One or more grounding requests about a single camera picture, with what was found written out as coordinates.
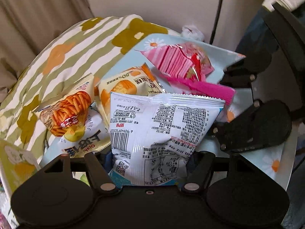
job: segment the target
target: striped fabric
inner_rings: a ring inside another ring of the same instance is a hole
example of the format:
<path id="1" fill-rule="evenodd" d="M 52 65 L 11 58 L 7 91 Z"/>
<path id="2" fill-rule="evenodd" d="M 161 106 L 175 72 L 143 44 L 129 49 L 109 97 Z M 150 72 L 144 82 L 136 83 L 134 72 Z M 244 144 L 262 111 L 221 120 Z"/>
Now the striped fabric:
<path id="1" fill-rule="evenodd" d="M 137 15 L 93 18 L 66 30 L 35 58 L 1 103 L 0 137 L 42 157 L 45 139 L 51 144 L 54 136 L 31 111 L 88 73 L 98 81 L 150 33 L 179 35 Z"/>

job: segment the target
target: orange flower pattern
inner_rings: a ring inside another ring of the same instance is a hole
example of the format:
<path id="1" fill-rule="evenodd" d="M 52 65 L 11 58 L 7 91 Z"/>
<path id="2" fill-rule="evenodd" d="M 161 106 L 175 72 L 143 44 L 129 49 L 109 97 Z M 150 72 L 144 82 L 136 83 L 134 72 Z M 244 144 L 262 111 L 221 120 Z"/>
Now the orange flower pattern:
<path id="1" fill-rule="evenodd" d="M 63 43 L 55 46 L 50 52 L 50 55 L 47 59 L 47 64 L 43 69 L 42 74 L 45 76 L 49 74 L 54 67 L 62 64 L 65 60 L 65 54 L 69 52 L 74 47 L 74 45 L 75 42 L 70 44 Z"/>

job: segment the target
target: white wall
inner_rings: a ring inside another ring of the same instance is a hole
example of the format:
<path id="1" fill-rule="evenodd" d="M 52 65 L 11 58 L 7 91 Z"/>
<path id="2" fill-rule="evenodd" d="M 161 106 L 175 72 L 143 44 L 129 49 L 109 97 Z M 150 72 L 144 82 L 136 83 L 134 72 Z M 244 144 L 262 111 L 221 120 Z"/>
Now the white wall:
<path id="1" fill-rule="evenodd" d="M 234 51 L 263 0 L 223 0 L 213 45 Z"/>
<path id="2" fill-rule="evenodd" d="M 219 0 L 88 0 L 95 16 L 138 14 L 145 21 L 181 32 L 194 24 L 209 42 Z M 214 45 L 235 50 L 263 0 L 223 0 Z"/>
<path id="3" fill-rule="evenodd" d="M 194 23 L 209 41 L 218 0 L 88 0 L 95 16 L 138 14 L 145 21 L 181 32 Z"/>

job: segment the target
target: black holder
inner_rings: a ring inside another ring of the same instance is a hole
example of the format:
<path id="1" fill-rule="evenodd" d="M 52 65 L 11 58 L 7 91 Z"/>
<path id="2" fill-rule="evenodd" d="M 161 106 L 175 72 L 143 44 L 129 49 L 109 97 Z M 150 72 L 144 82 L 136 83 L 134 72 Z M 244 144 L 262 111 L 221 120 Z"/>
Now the black holder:
<path id="1" fill-rule="evenodd" d="M 90 187 L 72 177 L 86 172 Z M 210 186 L 214 171 L 227 178 Z M 285 190 L 241 155 L 203 153 L 182 188 L 123 186 L 118 189 L 93 153 L 62 154 L 22 184 L 11 207 L 30 228 L 281 228 Z"/>
<path id="2" fill-rule="evenodd" d="M 290 111 L 280 100 L 263 103 L 255 99 L 253 105 L 230 123 L 215 122 L 208 135 L 216 137 L 220 149 L 228 154 L 280 145 L 289 137 L 292 121 L 305 120 L 305 28 L 278 3 L 273 7 L 275 11 L 269 13 L 264 21 L 288 60 L 302 106 Z M 269 67 L 271 60 L 272 54 L 265 49 L 250 52 L 246 58 L 227 67 L 219 83 L 252 89 L 252 82 Z"/>

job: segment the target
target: barcode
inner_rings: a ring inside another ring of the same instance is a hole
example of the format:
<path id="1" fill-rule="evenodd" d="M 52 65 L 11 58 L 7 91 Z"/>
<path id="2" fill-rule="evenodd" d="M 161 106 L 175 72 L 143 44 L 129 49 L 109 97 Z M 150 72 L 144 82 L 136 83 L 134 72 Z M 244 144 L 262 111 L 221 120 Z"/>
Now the barcode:
<path id="1" fill-rule="evenodd" d="M 129 132 L 111 132 L 111 147 L 120 151 L 127 151 Z"/>
<path id="2" fill-rule="evenodd" d="M 115 171 L 118 172 L 119 174 L 121 174 L 122 176 L 125 176 L 125 171 L 128 168 L 129 168 L 129 166 L 127 164 L 120 161 L 119 164 L 117 165 Z"/>

